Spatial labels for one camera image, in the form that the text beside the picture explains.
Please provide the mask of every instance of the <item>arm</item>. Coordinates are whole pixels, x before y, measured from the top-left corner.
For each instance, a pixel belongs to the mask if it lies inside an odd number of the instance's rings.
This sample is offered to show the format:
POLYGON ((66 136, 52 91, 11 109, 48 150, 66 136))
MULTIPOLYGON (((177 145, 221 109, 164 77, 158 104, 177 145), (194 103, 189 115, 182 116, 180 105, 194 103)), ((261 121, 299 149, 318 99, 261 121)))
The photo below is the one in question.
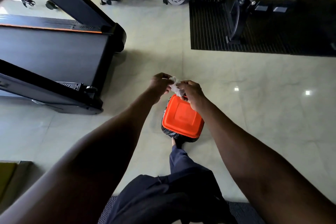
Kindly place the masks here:
POLYGON ((336 206, 274 150, 233 123, 184 81, 184 100, 208 125, 222 160, 238 187, 267 223, 336 223, 336 206))
POLYGON ((154 76, 125 111, 80 139, 0 216, 0 223, 97 224, 127 169, 152 105, 173 83, 165 79, 169 77, 154 76))

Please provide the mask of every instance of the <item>red plastic lid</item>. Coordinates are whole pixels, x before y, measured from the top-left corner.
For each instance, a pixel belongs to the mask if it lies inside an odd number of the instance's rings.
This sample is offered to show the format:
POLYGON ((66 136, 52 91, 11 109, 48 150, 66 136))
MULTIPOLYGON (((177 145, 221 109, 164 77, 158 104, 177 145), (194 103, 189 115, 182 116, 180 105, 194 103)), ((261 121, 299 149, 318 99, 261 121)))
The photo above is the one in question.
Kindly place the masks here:
POLYGON ((162 126, 181 135, 198 138, 202 132, 204 120, 190 104, 174 94, 167 105, 162 126))

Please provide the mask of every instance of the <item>tiled floor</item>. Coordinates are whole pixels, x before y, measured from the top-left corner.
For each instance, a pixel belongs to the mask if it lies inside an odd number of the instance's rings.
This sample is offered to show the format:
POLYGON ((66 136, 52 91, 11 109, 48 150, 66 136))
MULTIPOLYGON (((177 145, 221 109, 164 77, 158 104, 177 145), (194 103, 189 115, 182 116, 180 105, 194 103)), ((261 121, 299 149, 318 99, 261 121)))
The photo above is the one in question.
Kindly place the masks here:
MULTIPOLYGON (((28 10, 12 0, 0 6, 9 13, 68 18, 62 11, 45 9, 43 2, 28 10)), ((0 159, 32 160, 48 170, 80 137, 127 107, 150 77, 162 71, 199 82, 234 122, 283 155, 336 202, 336 58, 195 51, 190 49, 188 5, 121 0, 100 8, 127 32, 125 50, 113 58, 103 90, 104 112, 60 114, 1 100, 0 159)), ((168 98, 163 96, 152 108, 116 194, 138 174, 169 173, 171 143, 160 128, 168 98)), ((206 126, 200 139, 185 149, 214 172, 226 199, 246 200, 206 126)), ((120 149, 111 149, 111 154, 116 151, 120 149)))

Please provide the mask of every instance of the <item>crumpled paper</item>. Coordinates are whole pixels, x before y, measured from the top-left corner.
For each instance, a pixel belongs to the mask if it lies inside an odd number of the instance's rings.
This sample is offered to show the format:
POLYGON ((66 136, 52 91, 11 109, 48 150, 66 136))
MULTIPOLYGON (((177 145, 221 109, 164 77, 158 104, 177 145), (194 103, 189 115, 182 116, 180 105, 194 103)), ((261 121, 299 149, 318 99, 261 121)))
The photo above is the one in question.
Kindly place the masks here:
POLYGON ((169 80, 172 80, 174 82, 174 84, 170 85, 171 91, 174 91, 177 96, 182 97, 185 93, 184 89, 179 89, 178 87, 176 87, 176 84, 180 83, 180 81, 178 79, 176 79, 175 76, 170 77, 169 80))

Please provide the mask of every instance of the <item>hand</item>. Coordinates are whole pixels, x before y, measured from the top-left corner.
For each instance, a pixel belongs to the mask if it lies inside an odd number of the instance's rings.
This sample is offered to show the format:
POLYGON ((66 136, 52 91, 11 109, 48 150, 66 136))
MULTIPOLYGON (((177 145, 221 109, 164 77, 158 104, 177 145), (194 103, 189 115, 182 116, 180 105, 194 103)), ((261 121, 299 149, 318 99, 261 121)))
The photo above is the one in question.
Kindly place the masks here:
POLYGON ((171 87, 169 85, 174 84, 174 82, 172 80, 169 80, 170 77, 171 76, 169 74, 159 73, 154 75, 151 79, 148 89, 153 90, 159 95, 159 98, 155 103, 160 100, 160 97, 163 94, 166 94, 171 90, 171 87))
POLYGON ((202 91, 201 86, 193 81, 182 81, 176 85, 179 89, 184 89, 187 97, 182 96, 181 99, 190 103, 193 110, 198 112, 199 105, 206 97, 202 91))

